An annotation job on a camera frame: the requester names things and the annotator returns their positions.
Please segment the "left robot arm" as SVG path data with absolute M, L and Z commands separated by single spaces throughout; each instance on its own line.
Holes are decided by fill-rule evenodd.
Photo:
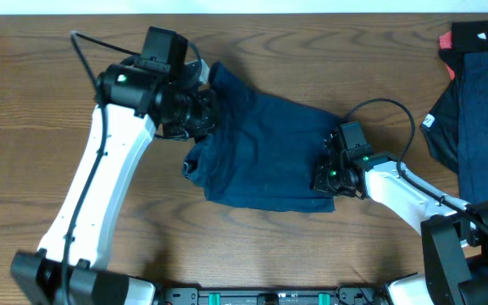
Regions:
M 14 281 L 33 304 L 155 304 L 151 281 L 108 271 L 114 231 L 142 154 L 155 140 L 201 139 L 220 122 L 204 60 L 152 27 L 142 50 L 90 74 L 96 107 L 85 151 L 57 217 L 35 252 L 17 252 Z

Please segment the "navy blue shorts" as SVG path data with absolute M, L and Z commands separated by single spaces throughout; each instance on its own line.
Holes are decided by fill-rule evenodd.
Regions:
M 275 212 L 331 213 L 312 188 L 315 163 L 340 116 L 260 93 L 222 63 L 212 66 L 221 124 L 186 155 L 182 174 L 211 202 Z

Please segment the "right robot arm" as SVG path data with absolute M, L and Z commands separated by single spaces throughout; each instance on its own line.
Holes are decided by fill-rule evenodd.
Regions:
M 361 125 L 338 126 L 324 140 L 313 189 L 368 198 L 393 211 L 421 237 L 424 272 L 392 280 L 363 304 L 488 304 L 488 202 L 452 197 L 388 152 L 376 153 Z

